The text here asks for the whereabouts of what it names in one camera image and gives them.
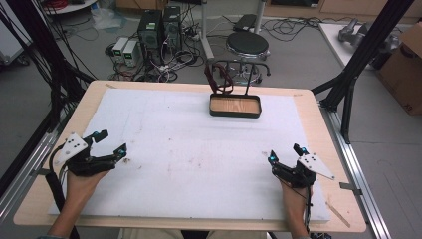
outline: desk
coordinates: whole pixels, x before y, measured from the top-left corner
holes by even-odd
[[[166,90],[179,92],[211,92],[206,85],[157,84],[96,81],[91,83],[86,94],[75,110],[59,143],[72,132],[82,135],[109,88]],[[238,94],[245,89],[237,87]],[[339,182],[348,182],[335,151],[329,132],[325,126],[316,99],[311,91],[293,89],[252,88],[250,95],[281,95],[294,97],[299,116],[306,134],[309,147],[329,165],[336,176],[335,181],[319,178],[322,185],[331,220],[326,224],[312,224],[312,231],[361,232],[365,224],[360,209],[351,191],[340,189]],[[55,216],[47,214],[53,202],[50,189],[44,177],[39,176],[29,190],[18,209],[14,221],[19,225],[51,225]],[[98,217],[82,216],[77,225],[101,227],[167,228],[167,229],[203,229],[203,230],[257,230],[287,231],[284,221],[267,220],[212,220],[212,219],[155,219],[136,217]]]

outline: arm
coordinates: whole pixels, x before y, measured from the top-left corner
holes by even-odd
[[[100,172],[91,177],[75,176],[68,172],[68,189],[65,205],[50,228],[48,235],[67,238],[81,211],[96,190],[97,184],[107,174]]]
[[[292,238],[309,238],[307,228],[304,224],[304,212],[307,195],[305,188],[292,189],[285,182],[281,181],[283,188],[283,203],[286,210],[288,225]]]

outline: round stool seat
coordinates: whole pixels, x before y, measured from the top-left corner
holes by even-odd
[[[227,48],[233,53],[247,58],[264,56],[269,48],[267,40],[258,34],[236,32],[227,38]]]

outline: floor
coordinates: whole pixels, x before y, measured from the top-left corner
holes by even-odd
[[[119,36],[130,36],[137,28],[134,18],[123,19],[120,29],[94,30],[88,11],[63,17],[74,33],[70,45],[98,79],[113,73],[106,47]],[[213,19],[210,35],[227,35],[231,25],[224,18]],[[318,29],[303,28],[291,41],[282,42],[262,31],[270,43],[267,64],[271,76],[254,87],[312,89],[341,72],[341,64]],[[215,57],[226,58],[224,39],[209,38]],[[59,41],[70,60],[63,42]],[[174,82],[207,84],[203,66],[177,72]],[[0,72],[0,175],[3,175],[50,108],[49,87],[33,65],[12,64]],[[326,93],[316,96],[322,100]],[[372,194],[392,238],[420,238],[422,235],[422,117],[408,115],[378,81],[374,71],[359,77],[353,99],[350,140],[366,176]],[[48,227],[24,227],[13,223],[12,208],[0,225],[0,239],[35,238]],[[117,238],[116,228],[80,228],[82,238]],[[373,238],[370,227],[363,233],[330,233],[333,238]],[[289,238],[287,233],[277,233]]]

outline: metal tray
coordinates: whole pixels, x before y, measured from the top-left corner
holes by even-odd
[[[210,95],[210,115],[214,117],[258,118],[261,100],[249,95]]]

